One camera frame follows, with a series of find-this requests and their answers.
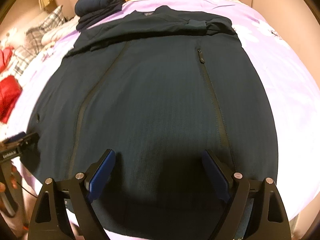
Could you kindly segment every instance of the zipper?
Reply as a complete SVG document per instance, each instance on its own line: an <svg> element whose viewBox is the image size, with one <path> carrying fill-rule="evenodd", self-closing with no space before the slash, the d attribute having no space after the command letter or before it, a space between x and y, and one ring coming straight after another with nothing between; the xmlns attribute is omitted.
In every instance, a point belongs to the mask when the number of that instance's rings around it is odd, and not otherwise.
<svg viewBox="0 0 320 240"><path fill-rule="evenodd" d="M217 94L216 94L216 92L214 90L214 87L213 87L212 82L210 80L210 76L209 76L207 68L205 66L205 60L204 60L204 57L203 57L201 49L197 49L197 52L198 52L199 61L201 63L200 64L200 68L201 68L202 73L204 75L204 80L208 85L208 89L209 89L210 94L211 94L214 110L215 110L215 113L217 115L218 130L219 130L219 134L220 134L220 143L221 143L221 146L225 150L227 150L230 153L230 156L231 156L228 135L227 135L226 127L225 127L225 125L223 123L223 118L222 118L222 114L221 114L221 111L220 111L220 107L219 107L219 103L218 103L218 99L217 99Z"/></svg>
<svg viewBox="0 0 320 240"><path fill-rule="evenodd" d="M76 152L79 147L79 139L80 139L80 132L81 132L81 127L82 127L82 121L84 117L84 112L87 108L87 105L90 103L92 97L95 95L97 90L100 88L100 86L104 83L105 79L107 78L109 72L114 68L116 62L121 58L123 53L128 49L130 45L130 41L127 41L122 50L120 51L119 55L116 57L116 59L113 61L111 66L105 71L105 73L102 75L100 80L95 84L95 86L89 91L87 96L85 97L84 101L82 102L79 113L78 113L78 118L77 118L77 123L76 123L76 135L75 135L75 142L73 144L73 149L72 149L72 154L70 158L70 164L69 164L69 169L68 169L68 179L71 179L73 177L73 166L75 164L75 159L76 159Z"/></svg>

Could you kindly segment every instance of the metal pin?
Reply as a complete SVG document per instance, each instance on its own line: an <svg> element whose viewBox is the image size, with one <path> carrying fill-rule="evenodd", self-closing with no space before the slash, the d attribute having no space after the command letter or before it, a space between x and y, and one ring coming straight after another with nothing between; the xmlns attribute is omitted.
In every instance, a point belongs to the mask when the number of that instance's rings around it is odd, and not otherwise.
<svg viewBox="0 0 320 240"><path fill-rule="evenodd" d="M82 179L84 177L84 174L82 172L79 172L76 174L76 179Z"/></svg>
<svg viewBox="0 0 320 240"><path fill-rule="evenodd" d="M273 183L273 179L271 179L271 178L266 178L266 182L268 182L269 184L272 184L272 183Z"/></svg>
<svg viewBox="0 0 320 240"><path fill-rule="evenodd" d="M234 174L234 176L235 176L236 179L242 179L242 174L239 173L239 172L236 172L236 173Z"/></svg>
<svg viewBox="0 0 320 240"><path fill-rule="evenodd" d="M47 178L46 180L45 180L45 183L46 184L50 184L52 182L52 179L51 178Z"/></svg>

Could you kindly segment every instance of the plaid fabric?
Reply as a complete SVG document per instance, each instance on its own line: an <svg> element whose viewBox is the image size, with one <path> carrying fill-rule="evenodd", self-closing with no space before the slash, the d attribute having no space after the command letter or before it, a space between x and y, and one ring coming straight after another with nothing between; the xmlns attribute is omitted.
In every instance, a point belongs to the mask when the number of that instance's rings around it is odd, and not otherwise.
<svg viewBox="0 0 320 240"><path fill-rule="evenodd" d="M16 80L19 80L19 77L36 56L37 55L34 54L33 51L30 51L23 46L17 47L10 59L7 73L14 76Z"/></svg>
<svg viewBox="0 0 320 240"><path fill-rule="evenodd" d="M27 49L33 50L34 54L38 54L44 47L41 43L43 35L55 27L62 25L64 22L65 20L62 14L62 5L60 5L51 14L49 14L41 24L31 27L27 30Z"/></svg>

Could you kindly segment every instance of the bed sheet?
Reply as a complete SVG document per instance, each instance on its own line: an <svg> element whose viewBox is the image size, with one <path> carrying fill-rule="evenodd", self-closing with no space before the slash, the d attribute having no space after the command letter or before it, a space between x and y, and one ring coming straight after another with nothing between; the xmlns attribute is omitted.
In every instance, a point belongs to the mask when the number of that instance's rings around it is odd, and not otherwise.
<svg viewBox="0 0 320 240"><path fill-rule="evenodd" d="M258 12L233 1L129 1L123 5L121 12L98 24L119 19L134 10L151 12L161 5L175 10L204 11L232 20L233 28L264 85L274 115L279 151L277 187L291 220L320 190L317 171L320 161L320 91L314 79L290 46ZM72 32L59 40L53 54L39 66L12 111L7 135L26 131L42 89L78 36L78 32ZM14 162L30 186L39 193L42 184L23 166L20 167L19 159ZM76 221L74 214L68 212L68 215ZM122 239L113 233L110 238Z"/></svg>

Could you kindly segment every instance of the red garment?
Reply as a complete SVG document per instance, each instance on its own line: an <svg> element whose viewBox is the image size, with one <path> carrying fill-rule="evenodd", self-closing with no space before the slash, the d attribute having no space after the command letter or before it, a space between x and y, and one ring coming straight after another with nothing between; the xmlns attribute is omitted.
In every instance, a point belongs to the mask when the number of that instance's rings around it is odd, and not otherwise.
<svg viewBox="0 0 320 240"><path fill-rule="evenodd" d="M0 73L7 68L7 65L12 56L12 46L6 47L3 50L0 50Z"/></svg>
<svg viewBox="0 0 320 240"><path fill-rule="evenodd" d="M0 121L7 123L14 105L22 89L14 76L8 76L0 81Z"/></svg>

